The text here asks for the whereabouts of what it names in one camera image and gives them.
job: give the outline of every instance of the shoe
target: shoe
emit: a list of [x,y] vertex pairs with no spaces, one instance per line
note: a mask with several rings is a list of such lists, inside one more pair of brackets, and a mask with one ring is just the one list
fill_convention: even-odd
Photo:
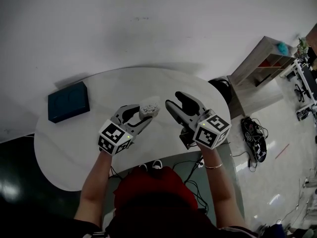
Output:
[[162,161],[156,160],[153,162],[152,168],[153,169],[161,169],[163,167]]
[[139,168],[145,170],[146,172],[148,171],[148,167],[145,164],[140,165]]

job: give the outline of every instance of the white floor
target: white floor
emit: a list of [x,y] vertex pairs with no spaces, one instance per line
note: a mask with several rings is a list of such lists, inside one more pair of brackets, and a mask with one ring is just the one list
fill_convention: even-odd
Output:
[[[300,103],[294,93],[294,83],[283,78],[277,78],[277,83],[281,87],[284,99],[251,116],[258,118],[261,125],[269,132],[265,161],[252,173],[247,166],[246,153],[234,158],[246,222],[253,230],[259,224],[273,225],[278,220],[282,220],[286,225],[291,223],[292,226],[302,226],[302,219],[306,214],[306,202],[313,191],[301,188],[301,193],[304,194],[298,210],[287,215],[298,204],[299,187],[305,178],[314,175],[314,171],[310,171],[310,168],[316,165],[316,130],[312,115],[301,122],[297,120],[295,110]],[[243,141],[241,118],[232,120],[232,128],[228,136],[233,156],[244,151],[250,152]]]

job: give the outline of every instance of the wooden shelf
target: wooden shelf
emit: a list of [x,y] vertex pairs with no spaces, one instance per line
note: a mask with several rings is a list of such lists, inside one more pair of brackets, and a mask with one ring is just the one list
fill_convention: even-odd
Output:
[[264,60],[261,62],[261,64],[258,66],[258,68],[280,68],[282,65],[280,65],[279,62],[276,62],[273,66],[268,62],[268,60]]

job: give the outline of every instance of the black and white marker cube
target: black and white marker cube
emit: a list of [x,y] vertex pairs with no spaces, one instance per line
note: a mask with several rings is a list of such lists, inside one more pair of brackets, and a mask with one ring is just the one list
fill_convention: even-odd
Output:
[[198,123],[193,140],[207,148],[213,149],[226,139],[230,127],[230,123],[218,115],[212,115]]
[[107,120],[99,130],[98,145],[109,154],[115,155],[128,148],[132,139],[132,135]]

